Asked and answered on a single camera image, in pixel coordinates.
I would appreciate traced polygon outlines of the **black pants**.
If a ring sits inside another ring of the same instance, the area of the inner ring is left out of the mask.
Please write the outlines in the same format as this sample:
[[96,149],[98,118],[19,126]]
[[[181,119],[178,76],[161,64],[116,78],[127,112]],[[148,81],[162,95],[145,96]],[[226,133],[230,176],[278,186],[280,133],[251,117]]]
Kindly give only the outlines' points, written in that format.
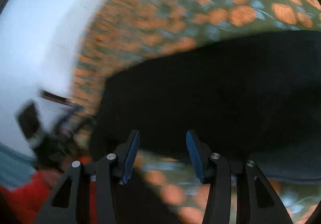
[[95,119],[95,160],[139,130],[142,149],[189,163],[194,130],[269,178],[319,183],[320,33],[261,33],[146,61],[106,80]]

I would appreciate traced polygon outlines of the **red fleece jacket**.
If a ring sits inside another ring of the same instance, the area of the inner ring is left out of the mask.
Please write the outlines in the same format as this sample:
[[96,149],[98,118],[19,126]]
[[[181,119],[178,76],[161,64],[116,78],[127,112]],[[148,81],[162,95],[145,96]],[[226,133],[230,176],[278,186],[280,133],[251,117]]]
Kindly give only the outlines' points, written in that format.
[[33,223],[35,221],[52,189],[75,160],[85,164],[91,162],[91,157],[65,156],[58,162],[38,157],[35,163],[36,171],[27,184],[12,190],[1,186],[1,198],[19,223]]

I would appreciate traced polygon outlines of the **white padded headboard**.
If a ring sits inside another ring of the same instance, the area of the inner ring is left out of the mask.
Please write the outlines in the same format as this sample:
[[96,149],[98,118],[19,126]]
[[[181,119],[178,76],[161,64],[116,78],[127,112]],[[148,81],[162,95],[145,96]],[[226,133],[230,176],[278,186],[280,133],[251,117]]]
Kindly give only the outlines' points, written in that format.
[[80,38],[103,0],[9,0],[1,13],[1,143],[32,155],[14,115],[36,100],[48,125],[60,106],[40,100],[41,90],[71,92]]

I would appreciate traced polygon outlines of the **green orange floral quilt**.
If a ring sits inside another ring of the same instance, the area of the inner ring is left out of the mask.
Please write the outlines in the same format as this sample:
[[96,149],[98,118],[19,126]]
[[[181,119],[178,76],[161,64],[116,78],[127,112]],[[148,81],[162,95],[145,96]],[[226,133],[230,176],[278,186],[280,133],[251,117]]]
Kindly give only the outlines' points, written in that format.
[[[72,98],[93,117],[89,140],[105,82],[115,74],[207,44],[283,31],[320,33],[319,1],[107,0],[87,31],[73,80]],[[113,188],[120,222],[203,223],[210,185],[196,177],[191,159],[185,163],[139,145],[131,175],[127,186]],[[266,177],[293,221],[284,196],[272,183],[289,181]],[[235,176],[231,191],[230,218],[237,217]]]

